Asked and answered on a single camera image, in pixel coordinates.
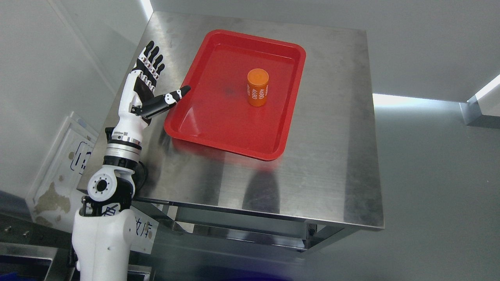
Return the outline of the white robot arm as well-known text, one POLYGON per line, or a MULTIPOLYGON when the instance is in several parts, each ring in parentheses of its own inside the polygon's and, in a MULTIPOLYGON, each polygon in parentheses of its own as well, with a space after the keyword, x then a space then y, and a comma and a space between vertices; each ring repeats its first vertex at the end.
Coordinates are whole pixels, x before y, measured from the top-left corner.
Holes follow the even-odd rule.
POLYGON ((101 168, 91 176, 82 208, 75 214, 72 245, 82 281, 125 281, 135 214, 132 178, 139 163, 142 137, 112 133, 101 168))

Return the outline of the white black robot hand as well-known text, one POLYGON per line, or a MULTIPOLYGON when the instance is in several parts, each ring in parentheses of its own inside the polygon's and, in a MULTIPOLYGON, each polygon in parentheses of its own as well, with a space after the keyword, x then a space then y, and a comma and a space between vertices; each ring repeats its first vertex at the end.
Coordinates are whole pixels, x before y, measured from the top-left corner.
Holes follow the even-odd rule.
POLYGON ((185 85, 176 91, 155 96, 157 82, 164 70, 163 55, 154 41, 141 51, 127 75, 118 106, 118 124, 107 133, 109 143, 141 146, 143 131, 153 116, 173 108, 191 90, 185 85))

